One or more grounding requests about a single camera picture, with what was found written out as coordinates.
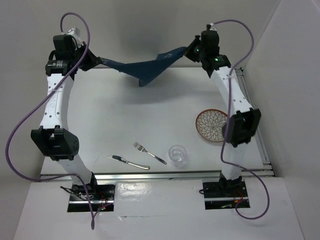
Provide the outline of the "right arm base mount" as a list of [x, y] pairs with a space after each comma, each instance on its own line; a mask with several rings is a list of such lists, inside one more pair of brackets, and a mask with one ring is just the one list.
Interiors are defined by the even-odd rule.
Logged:
[[202, 189], [198, 191], [204, 197], [206, 210], [250, 208], [250, 201], [244, 181], [239, 186], [224, 192], [218, 182], [203, 182]]

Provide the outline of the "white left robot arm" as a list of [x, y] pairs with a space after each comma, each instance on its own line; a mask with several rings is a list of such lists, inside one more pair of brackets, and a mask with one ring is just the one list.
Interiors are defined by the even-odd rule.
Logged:
[[55, 49], [45, 66], [49, 99], [39, 128], [33, 129], [30, 136], [45, 157], [60, 164], [71, 175], [75, 189], [92, 200], [97, 197], [99, 187], [94, 173], [79, 156], [78, 137], [69, 131], [68, 107], [78, 69], [91, 69], [98, 58], [86, 49], [76, 27], [55, 35], [53, 44]]

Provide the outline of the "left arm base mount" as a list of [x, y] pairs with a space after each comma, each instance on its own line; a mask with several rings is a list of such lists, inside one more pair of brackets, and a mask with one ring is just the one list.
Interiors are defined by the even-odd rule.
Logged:
[[[89, 212], [89, 204], [85, 191], [80, 190], [76, 185], [71, 188], [60, 186], [62, 190], [69, 194], [68, 213]], [[97, 192], [88, 191], [93, 212], [113, 212], [115, 199], [115, 184], [97, 185]]]

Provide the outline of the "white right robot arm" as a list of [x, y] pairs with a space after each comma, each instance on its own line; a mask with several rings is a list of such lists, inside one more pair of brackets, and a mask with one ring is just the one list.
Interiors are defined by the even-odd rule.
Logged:
[[220, 37], [215, 25], [209, 23], [206, 30], [195, 36], [184, 55], [193, 62], [201, 63], [227, 106], [227, 120], [222, 127], [220, 159], [223, 168], [218, 190], [223, 196], [230, 196], [242, 180], [244, 152], [257, 131], [262, 114], [243, 94], [235, 66], [226, 55], [220, 53], [219, 42]]

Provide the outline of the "blue fish placemat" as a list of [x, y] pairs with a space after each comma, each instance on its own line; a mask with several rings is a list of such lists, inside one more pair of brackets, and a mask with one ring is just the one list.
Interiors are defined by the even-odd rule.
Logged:
[[138, 86], [144, 87], [151, 83], [173, 63], [184, 56], [186, 47], [178, 47], [165, 53], [158, 54], [156, 59], [142, 62], [122, 63], [100, 57], [101, 64], [120, 73], [138, 79]]

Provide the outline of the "clear drinking glass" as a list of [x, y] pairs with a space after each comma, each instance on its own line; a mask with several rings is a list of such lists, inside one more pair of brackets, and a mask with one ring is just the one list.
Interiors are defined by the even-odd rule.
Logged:
[[187, 152], [183, 146], [173, 145], [168, 151], [168, 156], [174, 166], [182, 167], [186, 161]]

